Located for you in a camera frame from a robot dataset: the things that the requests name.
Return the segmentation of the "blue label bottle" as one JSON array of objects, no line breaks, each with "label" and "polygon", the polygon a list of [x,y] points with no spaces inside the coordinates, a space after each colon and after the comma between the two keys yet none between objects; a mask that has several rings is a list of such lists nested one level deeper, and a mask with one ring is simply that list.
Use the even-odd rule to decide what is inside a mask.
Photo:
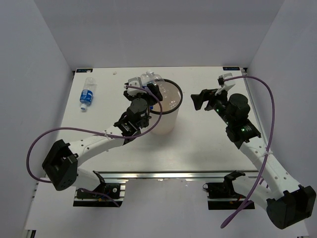
[{"label": "blue label bottle", "polygon": [[81,111],[86,111],[87,108],[91,105],[95,95],[96,86],[97,84],[94,78],[86,78],[79,100]]},{"label": "blue label bottle", "polygon": [[156,74],[153,71],[146,71],[145,73],[140,75],[140,78],[143,87],[146,87],[150,83],[160,86],[162,82],[164,82],[164,79],[159,74]]}]

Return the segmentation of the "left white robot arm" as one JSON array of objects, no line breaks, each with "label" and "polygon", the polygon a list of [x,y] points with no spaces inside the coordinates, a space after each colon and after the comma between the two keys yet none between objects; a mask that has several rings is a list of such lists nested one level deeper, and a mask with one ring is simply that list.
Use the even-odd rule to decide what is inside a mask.
[{"label": "left white robot arm", "polygon": [[57,191],[70,186],[84,189],[94,198],[105,191],[105,180],[96,171],[81,168],[87,160],[112,148],[124,146],[143,136],[142,128],[149,126],[150,108],[160,104],[159,86],[148,83],[145,87],[125,85],[124,96],[131,102],[120,119],[103,132],[92,132],[90,137],[74,142],[56,141],[42,163],[42,168]]}]

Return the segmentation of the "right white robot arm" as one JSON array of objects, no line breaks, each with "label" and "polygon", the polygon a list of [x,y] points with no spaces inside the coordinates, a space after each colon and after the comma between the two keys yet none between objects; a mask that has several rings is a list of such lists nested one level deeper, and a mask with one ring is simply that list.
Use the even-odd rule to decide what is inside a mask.
[{"label": "right white robot arm", "polygon": [[251,110],[248,98],[242,94],[227,95],[217,89],[192,94],[195,110],[203,102],[206,111],[214,110],[226,123],[231,142],[253,163],[263,170],[261,177],[268,188],[258,185],[250,200],[266,210],[269,219],[279,229],[285,229],[312,215],[317,197],[311,186],[302,186],[282,167],[272,152],[267,152],[261,133],[248,119]]}]

